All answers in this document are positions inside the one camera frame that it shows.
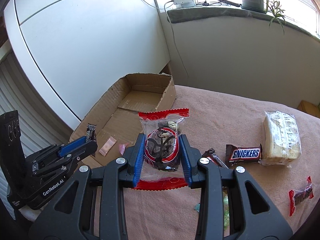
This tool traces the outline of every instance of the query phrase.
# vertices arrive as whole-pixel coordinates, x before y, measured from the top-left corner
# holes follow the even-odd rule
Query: snickers logo
[[[234,150],[230,160],[255,159],[259,157],[259,154],[260,148]]]

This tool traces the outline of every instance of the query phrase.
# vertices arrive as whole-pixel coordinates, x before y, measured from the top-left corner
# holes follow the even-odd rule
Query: cardboard box
[[[312,116],[315,116],[317,118],[320,118],[320,110],[317,106],[315,106],[312,103],[309,103],[307,101],[301,101],[298,108],[298,110],[305,112],[307,114],[310,114]]]
[[[167,74],[128,74],[114,83],[93,106],[70,137],[73,141],[86,135],[87,124],[96,124],[98,150],[95,157],[82,162],[91,168],[106,165],[121,157],[119,144],[134,145],[142,126],[138,112],[154,112],[171,109],[176,99],[173,78]],[[99,153],[112,136],[116,144],[106,156]]]

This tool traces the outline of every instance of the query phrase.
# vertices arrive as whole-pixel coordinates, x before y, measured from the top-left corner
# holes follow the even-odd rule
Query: blue gripper pad
[[[191,187],[191,184],[192,184],[191,164],[188,158],[186,147],[184,146],[181,136],[179,136],[179,147],[180,147],[180,156],[181,156],[181,164],[182,164],[184,179],[186,180],[188,186]]]
[[[83,145],[85,143],[85,136],[80,137],[79,139],[61,147],[61,151],[59,153],[60,157],[65,157],[68,155],[69,152],[71,152],[72,150],[78,148],[79,146]]]
[[[143,136],[143,139],[141,140],[140,147],[137,154],[137,159],[134,164],[134,173],[133,173],[133,179],[132,184],[133,187],[136,187],[141,175],[142,165],[143,165],[143,155],[144,155],[144,146],[146,142],[146,135]]]

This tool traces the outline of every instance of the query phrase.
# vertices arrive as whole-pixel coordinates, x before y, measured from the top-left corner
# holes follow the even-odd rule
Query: window sill
[[[259,20],[270,21],[272,16],[268,14],[263,14],[254,11],[248,11],[241,8],[230,8],[230,7],[191,7],[191,8],[182,8],[182,9],[173,9],[168,11],[168,15],[170,17],[171,23],[182,23],[189,22],[193,20],[207,19],[212,17],[219,16],[233,16],[233,17],[252,17]],[[286,26],[297,31],[300,31],[318,42],[320,42],[320,37],[316,34],[312,34],[309,31],[293,24],[290,22],[286,23]]]

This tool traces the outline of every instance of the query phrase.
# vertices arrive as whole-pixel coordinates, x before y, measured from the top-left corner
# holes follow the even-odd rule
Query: metal screw head
[[[238,166],[236,167],[236,171],[238,171],[239,173],[244,173],[245,172],[245,168],[242,166]]]
[[[80,168],[79,168],[79,171],[80,172],[86,172],[86,171],[88,171],[89,170],[89,167],[87,166],[87,165],[83,165],[83,166],[81,166]]]
[[[125,163],[125,158],[120,157],[120,158],[116,159],[116,163],[118,163],[118,164]]]
[[[201,158],[199,161],[202,164],[208,164],[209,163],[209,159],[208,158]]]

